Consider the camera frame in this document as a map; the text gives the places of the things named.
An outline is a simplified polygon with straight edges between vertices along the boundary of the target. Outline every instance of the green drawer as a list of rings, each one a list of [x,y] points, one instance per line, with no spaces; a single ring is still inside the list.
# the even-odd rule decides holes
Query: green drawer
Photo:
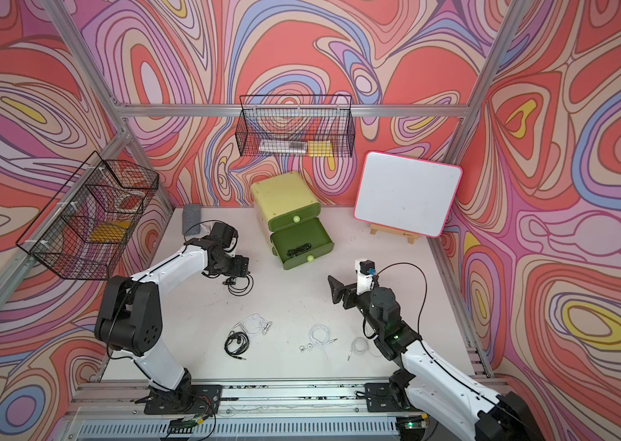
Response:
[[[278,232],[289,226],[301,224],[309,219],[317,217],[320,214],[320,203],[306,205],[284,213],[280,216],[276,216],[269,220],[269,231]]]
[[[291,269],[303,263],[312,262],[315,258],[326,255],[335,247],[317,217],[271,234],[271,242],[284,264],[284,269]],[[296,257],[288,255],[290,250],[295,250],[306,243],[310,244],[308,251]]]

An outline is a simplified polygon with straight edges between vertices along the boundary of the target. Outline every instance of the wooden easel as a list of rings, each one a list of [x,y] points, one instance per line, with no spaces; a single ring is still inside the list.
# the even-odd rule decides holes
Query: wooden easel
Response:
[[[396,234],[398,236],[403,236],[403,237],[408,238],[408,243],[410,243],[411,245],[415,242],[416,239],[420,239],[422,237],[422,234],[404,232],[403,230],[391,228],[390,226],[369,224],[369,227],[372,229],[371,234],[376,234],[376,232],[386,232],[386,233]]]

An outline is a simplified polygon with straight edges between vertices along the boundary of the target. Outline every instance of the yellow object in basket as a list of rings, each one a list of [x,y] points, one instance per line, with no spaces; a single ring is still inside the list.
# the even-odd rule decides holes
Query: yellow object in basket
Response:
[[[308,156],[332,156],[332,143],[330,141],[308,141]]]
[[[127,228],[131,225],[128,220],[113,220],[112,222],[103,222],[96,226],[90,233],[90,242],[112,243],[124,240],[127,234]]]

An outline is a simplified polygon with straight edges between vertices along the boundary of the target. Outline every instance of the metal grille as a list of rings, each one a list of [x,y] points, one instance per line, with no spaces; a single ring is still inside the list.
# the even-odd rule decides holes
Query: metal grille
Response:
[[[241,103],[235,130],[241,156],[351,157],[354,152],[350,95],[242,95]]]
[[[203,437],[212,429],[211,420],[195,428],[171,433],[168,439]],[[168,421],[164,420],[85,420],[77,440],[147,439],[164,437]],[[357,436],[393,440],[398,436],[395,417],[330,417],[330,418],[249,418],[217,419],[217,428],[210,438],[236,440],[238,437],[261,440],[297,440],[299,437],[337,440]]]
[[[33,247],[17,245],[63,279],[109,279],[158,187],[152,170],[100,159]]]

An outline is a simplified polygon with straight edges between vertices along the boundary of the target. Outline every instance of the whiteboard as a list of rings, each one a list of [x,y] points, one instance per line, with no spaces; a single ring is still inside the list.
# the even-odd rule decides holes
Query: whiteboard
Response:
[[[369,152],[355,217],[372,224],[438,237],[461,177],[462,169],[456,165]]]

